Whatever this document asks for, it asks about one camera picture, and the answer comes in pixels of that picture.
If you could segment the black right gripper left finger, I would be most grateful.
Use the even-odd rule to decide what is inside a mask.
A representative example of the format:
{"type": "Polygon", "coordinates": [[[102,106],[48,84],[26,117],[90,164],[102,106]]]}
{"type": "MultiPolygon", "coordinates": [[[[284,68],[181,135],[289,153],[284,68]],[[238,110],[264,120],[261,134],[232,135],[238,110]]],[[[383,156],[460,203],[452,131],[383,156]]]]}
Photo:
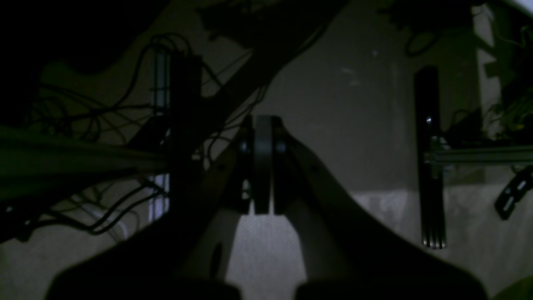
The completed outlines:
{"type": "Polygon", "coordinates": [[[172,139],[171,207],[168,213],[116,247],[59,274],[48,300],[239,299],[219,283],[223,238],[233,237],[242,181],[252,163],[252,117],[202,175],[194,175],[183,134],[172,139]]]}

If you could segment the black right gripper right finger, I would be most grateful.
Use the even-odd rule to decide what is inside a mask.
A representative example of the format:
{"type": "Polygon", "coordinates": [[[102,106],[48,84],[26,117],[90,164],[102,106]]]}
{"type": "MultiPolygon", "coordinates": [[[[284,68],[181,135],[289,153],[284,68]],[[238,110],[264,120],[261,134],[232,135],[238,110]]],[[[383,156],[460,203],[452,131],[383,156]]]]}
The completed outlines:
{"type": "Polygon", "coordinates": [[[275,209],[295,228],[308,281],[296,300],[485,300],[483,285],[365,211],[318,157],[271,119],[275,209]]]}

